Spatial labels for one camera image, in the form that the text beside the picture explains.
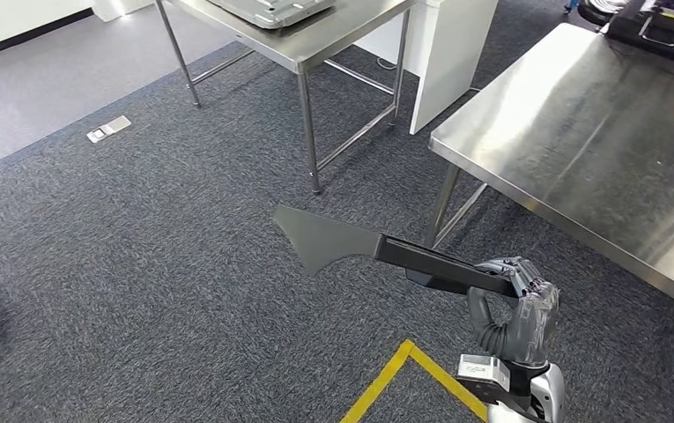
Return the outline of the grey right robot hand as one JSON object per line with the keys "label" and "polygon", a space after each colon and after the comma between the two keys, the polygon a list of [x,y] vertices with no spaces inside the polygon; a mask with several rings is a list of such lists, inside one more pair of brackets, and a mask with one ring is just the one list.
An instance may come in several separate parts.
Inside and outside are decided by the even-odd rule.
{"label": "grey right robot hand", "polygon": [[511,318],[493,320],[486,296],[490,289],[471,287],[467,304],[474,338],[486,352],[528,367],[547,361],[549,339],[559,310],[559,289],[544,279],[539,269],[521,256],[502,257],[475,265],[479,271],[504,279],[517,299]]}

